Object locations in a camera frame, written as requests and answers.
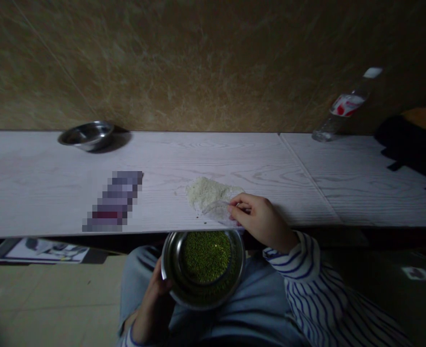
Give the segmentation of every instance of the person's left hand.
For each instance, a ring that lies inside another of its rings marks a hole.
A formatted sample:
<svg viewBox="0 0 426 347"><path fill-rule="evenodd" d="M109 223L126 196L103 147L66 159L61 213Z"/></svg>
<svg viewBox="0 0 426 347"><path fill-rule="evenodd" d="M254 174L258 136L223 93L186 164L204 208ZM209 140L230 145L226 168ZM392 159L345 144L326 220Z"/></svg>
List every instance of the person's left hand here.
<svg viewBox="0 0 426 347"><path fill-rule="evenodd" d="M133 341L144 345L156 336L164 335L174 310L174 300L169 291L173 283L161 278L161 258L158 259L142 303L133 323Z"/></svg>

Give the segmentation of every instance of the metal bowl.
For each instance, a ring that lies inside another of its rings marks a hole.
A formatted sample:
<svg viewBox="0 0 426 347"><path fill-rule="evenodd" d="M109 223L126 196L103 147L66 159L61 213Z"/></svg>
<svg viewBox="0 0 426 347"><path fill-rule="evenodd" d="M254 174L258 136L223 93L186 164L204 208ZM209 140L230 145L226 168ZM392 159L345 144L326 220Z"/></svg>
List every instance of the metal bowl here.
<svg viewBox="0 0 426 347"><path fill-rule="evenodd" d="M180 305L197 311L209 310L221 306L235 292L245 265L245 248L236 230L224 233L231 246L229 265L222 276L208 284L195 283L183 272L181 254L187 232L173 232L166 238L161 254L161 275L164 280L173 281L170 294Z"/></svg>
<svg viewBox="0 0 426 347"><path fill-rule="evenodd" d="M113 124L98 120L63 132L57 141L90 152L110 145L113 130Z"/></svg>

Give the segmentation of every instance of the bottle label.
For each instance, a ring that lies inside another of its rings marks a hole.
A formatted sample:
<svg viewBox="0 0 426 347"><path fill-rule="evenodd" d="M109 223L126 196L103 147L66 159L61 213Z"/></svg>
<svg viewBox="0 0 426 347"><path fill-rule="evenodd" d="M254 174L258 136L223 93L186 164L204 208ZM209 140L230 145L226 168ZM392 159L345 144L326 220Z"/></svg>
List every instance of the bottle label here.
<svg viewBox="0 0 426 347"><path fill-rule="evenodd" d="M350 117L365 101L357 95L341 94L329 111L336 116Z"/></svg>

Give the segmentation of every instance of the bowl rim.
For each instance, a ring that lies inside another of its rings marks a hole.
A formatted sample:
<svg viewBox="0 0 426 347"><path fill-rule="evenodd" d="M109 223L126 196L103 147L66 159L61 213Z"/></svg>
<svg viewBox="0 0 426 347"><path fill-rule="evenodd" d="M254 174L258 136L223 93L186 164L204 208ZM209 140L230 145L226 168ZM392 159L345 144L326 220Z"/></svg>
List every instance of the bowl rim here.
<svg viewBox="0 0 426 347"><path fill-rule="evenodd" d="M71 143L68 143L68 142L65 142L65 141L64 141L64 137L65 137L66 135L68 135L68 134L72 133L74 130L77 130L78 128L81 128L81 127L86 126L86 125L91 125L91 124L92 124L92 125L96 125L96 124L104 124L104 125L106 125L106 126L108 126L108 127L109 127L109 131L108 131L107 133L105 133L105 134L104 134L104 136L101 136L101 137L99 137L99 138L97 138L97 139L90 140L90 141L87 141L87 142L81 142L81 143L71 144ZM76 127L73 127L73 128L70 128L70 129L65 130L64 132L62 132L62 133L59 135L59 137L57 138L57 142L58 142L58 143L60 143L61 145L64 145L64 146L82 146L82 145L91 145L91 144L98 143L98 142L102 141L103 139L105 139L105 138L109 137L110 135L112 135L112 133L113 133L113 131L114 131L114 130L115 130L115 125L113 125L112 123L109 123L109 122L107 122L107 121L105 121L105 120L94 120L94 121L92 121L92 122L84 123L84 124L78 125L78 126L76 126Z"/></svg>
<svg viewBox="0 0 426 347"><path fill-rule="evenodd" d="M242 278L242 275L243 275L244 269L245 269L245 261L246 261L245 245L243 243L242 235L240 234L240 232L238 230L235 230L235 229L173 231L165 239L165 242L163 244L163 249L162 249L162 252L161 252L161 277L162 277L163 280L166 280L168 278L167 270L165 268L165 259L166 259L166 252L167 252L167 247L168 247L167 245L169 243L169 240L173 239L179 233L187 233L187 232L191 232L191 231L202 231L202 232L204 232L204 231L231 231L231 232L235 233L240 238L240 241L241 241L240 245L241 245L241 252L242 252L242 266L240 267L240 271L238 273L237 279L234 282L234 285L230 288L228 295L225 295L223 298L221 298L220 300L218 300L216 303L214 303L212 305L198 306L198 305L193 305L193 304L185 302L182 298L180 298L174 292L174 290L170 290L170 295L172 296L172 298L181 306L187 307L187 308L189 308L191 310L195 310L195 311L207 311L207 310L214 309L216 307L220 307L237 290L237 287L240 284L240 281L241 281L241 278Z"/></svg>

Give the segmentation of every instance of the wood grain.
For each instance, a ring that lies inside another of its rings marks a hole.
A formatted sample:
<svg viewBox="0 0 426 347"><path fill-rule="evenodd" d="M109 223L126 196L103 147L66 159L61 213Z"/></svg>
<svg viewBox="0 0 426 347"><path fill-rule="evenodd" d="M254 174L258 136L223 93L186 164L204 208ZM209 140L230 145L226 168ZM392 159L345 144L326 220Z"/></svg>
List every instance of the wood grain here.
<svg viewBox="0 0 426 347"><path fill-rule="evenodd" d="M397 172L371 136L341 136L329 143L309 134L282 133L295 160L347 225L426 227L426 177Z"/></svg>
<svg viewBox="0 0 426 347"><path fill-rule="evenodd" d="M198 176L268 197L294 226L340 223L276 134L135 132L101 154L61 146L58 135L0 132L0 238L82 235L112 171L125 170L144 178L123 232L220 229L187 202Z"/></svg>

